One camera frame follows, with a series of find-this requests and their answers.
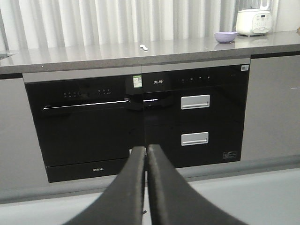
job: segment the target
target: gray countertop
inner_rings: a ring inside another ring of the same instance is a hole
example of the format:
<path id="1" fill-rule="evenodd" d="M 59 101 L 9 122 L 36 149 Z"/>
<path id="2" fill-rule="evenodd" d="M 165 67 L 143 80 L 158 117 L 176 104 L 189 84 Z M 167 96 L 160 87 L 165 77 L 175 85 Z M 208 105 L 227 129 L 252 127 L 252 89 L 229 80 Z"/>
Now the gray countertop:
<path id="1" fill-rule="evenodd" d="M 239 58 L 254 54 L 300 51 L 296 31 L 264 36 L 237 36 L 234 43 L 219 44 L 214 37 L 115 45 L 90 45 L 49 49 L 25 49 L 0 60 L 0 74 L 33 73 L 86 68 L 112 68 Z"/>

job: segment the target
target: purple bowl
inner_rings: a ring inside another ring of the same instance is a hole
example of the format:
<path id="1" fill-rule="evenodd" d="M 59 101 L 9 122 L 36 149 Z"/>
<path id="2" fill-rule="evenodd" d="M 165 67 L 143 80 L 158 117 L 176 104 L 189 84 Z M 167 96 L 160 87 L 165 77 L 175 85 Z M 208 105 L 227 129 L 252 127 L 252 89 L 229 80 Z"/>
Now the purple bowl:
<path id="1" fill-rule="evenodd" d="M 215 39 L 220 43 L 230 43 L 237 35 L 237 32 L 218 32 L 215 33 Z"/>

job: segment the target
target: sticker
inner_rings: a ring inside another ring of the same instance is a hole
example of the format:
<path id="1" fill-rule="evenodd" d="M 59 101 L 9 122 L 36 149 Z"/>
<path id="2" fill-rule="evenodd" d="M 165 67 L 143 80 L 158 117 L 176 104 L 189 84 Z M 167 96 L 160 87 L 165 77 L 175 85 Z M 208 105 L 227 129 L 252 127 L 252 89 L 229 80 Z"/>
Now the sticker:
<path id="1" fill-rule="evenodd" d="M 238 155 L 237 151 L 226 151 L 223 152 L 223 159 L 236 158 Z"/>
<path id="2" fill-rule="evenodd" d="M 241 71 L 248 71 L 249 65 L 242 65 Z"/>
<path id="3" fill-rule="evenodd" d="M 142 87 L 142 75 L 133 76 L 133 87 L 134 88 Z"/>

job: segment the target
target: built-in dishwasher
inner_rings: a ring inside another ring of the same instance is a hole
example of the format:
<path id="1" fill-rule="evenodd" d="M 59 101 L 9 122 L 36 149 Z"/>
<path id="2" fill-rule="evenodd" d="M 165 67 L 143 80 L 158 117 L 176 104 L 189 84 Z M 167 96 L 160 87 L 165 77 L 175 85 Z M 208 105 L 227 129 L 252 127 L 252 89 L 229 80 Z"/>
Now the built-in dishwasher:
<path id="1" fill-rule="evenodd" d="M 144 145 L 140 80 L 121 75 L 26 83 L 49 182 L 118 174 L 129 150 Z"/>
<path id="2" fill-rule="evenodd" d="M 239 161 L 249 72 L 241 63 L 24 75 L 49 182 L 118 174 L 130 149 L 149 144 L 175 167 Z"/>

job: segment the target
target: white rice cooker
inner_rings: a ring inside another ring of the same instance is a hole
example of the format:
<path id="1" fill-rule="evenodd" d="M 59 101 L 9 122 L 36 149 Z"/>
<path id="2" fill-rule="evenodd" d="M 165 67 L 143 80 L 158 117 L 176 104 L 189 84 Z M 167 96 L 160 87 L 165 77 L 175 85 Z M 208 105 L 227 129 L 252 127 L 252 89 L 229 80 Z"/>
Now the white rice cooker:
<path id="1" fill-rule="evenodd" d="M 268 33 L 272 28 L 270 1 L 257 8 L 245 8 L 238 12 L 236 31 L 241 35 L 254 36 Z"/>

